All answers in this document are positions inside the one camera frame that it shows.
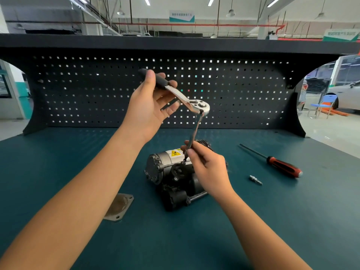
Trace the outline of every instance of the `white car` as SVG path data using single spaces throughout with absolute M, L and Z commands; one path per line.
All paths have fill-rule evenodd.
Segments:
M 331 87 L 327 94 L 338 96 L 333 105 L 334 109 L 349 108 L 360 110 L 360 81 Z

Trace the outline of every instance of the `warning label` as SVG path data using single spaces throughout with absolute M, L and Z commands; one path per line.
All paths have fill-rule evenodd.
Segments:
M 169 154 L 171 158 L 184 156 L 184 153 L 182 152 L 181 149 L 167 150 L 166 152 Z

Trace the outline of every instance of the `car wheel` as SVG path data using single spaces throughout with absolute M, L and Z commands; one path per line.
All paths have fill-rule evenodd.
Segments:
M 334 104 L 333 104 L 333 109 L 337 109 L 339 108 L 339 98 L 337 97 Z

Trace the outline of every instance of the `hand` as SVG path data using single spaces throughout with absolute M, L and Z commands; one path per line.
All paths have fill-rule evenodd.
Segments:
M 145 81 L 134 91 L 121 127 L 135 135 L 139 134 L 141 142 L 148 142 L 159 130 L 165 118 L 172 115 L 180 106 L 177 101 L 168 108 L 161 110 L 175 98 L 168 90 L 155 89 L 155 73 L 148 70 Z M 169 81 L 176 88 L 176 81 Z
M 201 186 L 216 200 L 229 193 L 234 192 L 225 164 L 225 158 L 214 153 L 209 148 L 194 141 L 192 148 L 187 150 L 187 154 L 193 163 L 195 173 L 201 183 Z

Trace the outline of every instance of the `green tabletop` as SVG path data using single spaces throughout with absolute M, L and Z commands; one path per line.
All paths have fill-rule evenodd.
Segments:
M 0 142 L 0 254 L 114 131 L 47 128 Z M 190 132 L 160 129 L 144 146 L 120 189 L 134 195 L 133 204 L 120 222 L 101 223 L 74 269 L 251 268 L 210 196 L 166 212 L 146 180 L 148 155 L 179 148 Z M 312 268 L 359 268 L 360 159 L 285 131 L 201 129 L 196 137 L 224 155 L 235 191 Z M 303 177 L 286 177 L 239 143 L 295 164 Z

